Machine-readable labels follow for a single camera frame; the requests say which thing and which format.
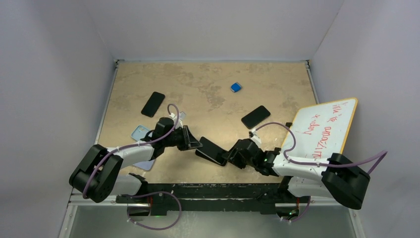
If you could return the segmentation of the black phone on right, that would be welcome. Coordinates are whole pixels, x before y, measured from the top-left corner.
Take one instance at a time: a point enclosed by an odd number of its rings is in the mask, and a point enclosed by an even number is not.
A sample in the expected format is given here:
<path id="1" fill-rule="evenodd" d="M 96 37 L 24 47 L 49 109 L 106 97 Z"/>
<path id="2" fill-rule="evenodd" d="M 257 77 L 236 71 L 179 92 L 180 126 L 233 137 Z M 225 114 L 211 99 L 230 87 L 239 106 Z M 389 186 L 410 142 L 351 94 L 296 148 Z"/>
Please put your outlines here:
<path id="1" fill-rule="evenodd" d="M 267 119 L 270 115 L 270 111 L 265 106 L 261 105 L 242 117 L 241 122 L 246 128 L 252 129 Z"/>

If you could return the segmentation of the light blue phone case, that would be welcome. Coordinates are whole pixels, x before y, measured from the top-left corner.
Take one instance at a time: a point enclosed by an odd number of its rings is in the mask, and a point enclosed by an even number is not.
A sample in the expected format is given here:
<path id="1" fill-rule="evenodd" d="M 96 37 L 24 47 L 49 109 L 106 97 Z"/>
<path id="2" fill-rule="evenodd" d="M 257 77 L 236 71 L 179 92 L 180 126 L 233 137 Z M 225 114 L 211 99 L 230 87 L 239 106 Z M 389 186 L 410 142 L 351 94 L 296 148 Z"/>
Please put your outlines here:
<path id="1" fill-rule="evenodd" d="M 137 126 L 131 133 L 131 138 L 135 141 L 143 140 L 150 130 L 143 125 Z"/>

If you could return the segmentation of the yellow-framed whiteboard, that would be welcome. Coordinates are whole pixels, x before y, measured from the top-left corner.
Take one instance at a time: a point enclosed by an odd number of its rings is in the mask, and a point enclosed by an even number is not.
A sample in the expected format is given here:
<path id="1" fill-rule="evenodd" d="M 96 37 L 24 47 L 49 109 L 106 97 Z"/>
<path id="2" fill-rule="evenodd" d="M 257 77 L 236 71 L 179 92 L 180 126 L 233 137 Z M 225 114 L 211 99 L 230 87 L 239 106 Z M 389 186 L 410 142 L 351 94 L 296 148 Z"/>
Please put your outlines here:
<path id="1" fill-rule="evenodd" d="M 312 105 L 297 111 L 291 133 L 281 146 L 290 159 L 325 163 L 333 153 L 342 153 L 357 108 L 358 99 L 348 98 Z"/>

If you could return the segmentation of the black base frame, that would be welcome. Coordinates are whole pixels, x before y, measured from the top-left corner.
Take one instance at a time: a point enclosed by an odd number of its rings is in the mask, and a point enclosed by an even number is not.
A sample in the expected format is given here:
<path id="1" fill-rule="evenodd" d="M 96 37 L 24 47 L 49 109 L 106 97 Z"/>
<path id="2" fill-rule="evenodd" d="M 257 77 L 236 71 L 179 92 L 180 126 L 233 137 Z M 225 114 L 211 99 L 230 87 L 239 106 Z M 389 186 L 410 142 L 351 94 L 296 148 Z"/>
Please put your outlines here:
<path id="1" fill-rule="evenodd" d="M 259 212 L 262 215 L 296 217 L 309 197 L 297 198 L 280 183 L 148 183 L 134 195 L 118 195 L 121 204 L 150 205 L 151 215 L 168 211 Z"/>

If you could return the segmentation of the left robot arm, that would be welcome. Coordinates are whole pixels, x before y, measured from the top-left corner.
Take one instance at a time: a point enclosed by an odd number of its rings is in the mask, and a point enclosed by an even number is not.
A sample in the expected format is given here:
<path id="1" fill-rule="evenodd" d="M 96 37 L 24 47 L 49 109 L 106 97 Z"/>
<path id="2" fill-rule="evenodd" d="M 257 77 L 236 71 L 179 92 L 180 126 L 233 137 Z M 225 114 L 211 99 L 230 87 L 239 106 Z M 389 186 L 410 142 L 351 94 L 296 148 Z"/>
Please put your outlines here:
<path id="1" fill-rule="evenodd" d="M 104 201 L 109 195 L 128 195 L 134 202 L 146 200 L 148 190 L 142 186 L 141 176 L 121 176 L 122 168 L 139 162 L 153 161 L 167 147 L 187 151 L 202 147 L 202 143 L 178 118 L 162 117 L 153 130 L 133 144 L 122 147 L 93 145 L 69 178 L 69 184 L 82 193 L 83 198 L 95 203 Z"/>

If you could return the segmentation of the black phone on left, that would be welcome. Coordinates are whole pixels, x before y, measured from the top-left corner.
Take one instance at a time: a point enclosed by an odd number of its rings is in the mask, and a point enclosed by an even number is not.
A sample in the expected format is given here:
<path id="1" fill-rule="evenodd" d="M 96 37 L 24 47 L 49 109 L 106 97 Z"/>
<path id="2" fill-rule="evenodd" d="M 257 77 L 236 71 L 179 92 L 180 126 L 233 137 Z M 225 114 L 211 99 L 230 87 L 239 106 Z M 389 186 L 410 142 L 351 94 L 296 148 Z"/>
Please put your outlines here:
<path id="1" fill-rule="evenodd" d="M 153 92 L 149 99 L 147 100 L 146 104 L 141 110 L 141 114 L 147 117 L 152 118 L 157 110 L 159 109 L 160 105 L 165 99 L 165 95 L 159 92 Z"/>

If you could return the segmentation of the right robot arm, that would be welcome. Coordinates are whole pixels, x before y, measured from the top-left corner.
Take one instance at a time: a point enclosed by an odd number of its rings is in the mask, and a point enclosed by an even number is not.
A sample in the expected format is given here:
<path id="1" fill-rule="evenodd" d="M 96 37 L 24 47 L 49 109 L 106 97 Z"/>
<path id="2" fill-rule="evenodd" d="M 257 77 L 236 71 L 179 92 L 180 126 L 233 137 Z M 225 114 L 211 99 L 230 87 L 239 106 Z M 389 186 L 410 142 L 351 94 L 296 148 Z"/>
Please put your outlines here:
<path id="1" fill-rule="evenodd" d="M 250 166 L 264 176 L 283 177 L 278 195 L 285 202 L 303 196 L 330 197 L 360 210 L 370 182 L 367 172 L 351 167 L 351 161 L 339 153 L 320 162 L 296 157 L 293 163 L 293 157 L 285 158 L 281 148 L 264 151 L 251 139 L 240 139 L 221 157 L 240 169 Z"/>

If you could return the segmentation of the blue eraser block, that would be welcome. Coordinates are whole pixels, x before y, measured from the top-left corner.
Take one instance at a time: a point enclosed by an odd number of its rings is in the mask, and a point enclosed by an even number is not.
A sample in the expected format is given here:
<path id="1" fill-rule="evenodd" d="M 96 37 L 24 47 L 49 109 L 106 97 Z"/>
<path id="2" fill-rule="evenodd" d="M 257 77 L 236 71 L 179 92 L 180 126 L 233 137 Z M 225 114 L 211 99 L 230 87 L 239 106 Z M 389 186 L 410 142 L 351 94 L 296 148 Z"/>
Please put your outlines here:
<path id="1" fill-rule="evenodd" d="M 242 86 L 238 82 L 235 82 L 230 86 L 230 89 L 232 92 L 236 93 L 242 89 Z"/>

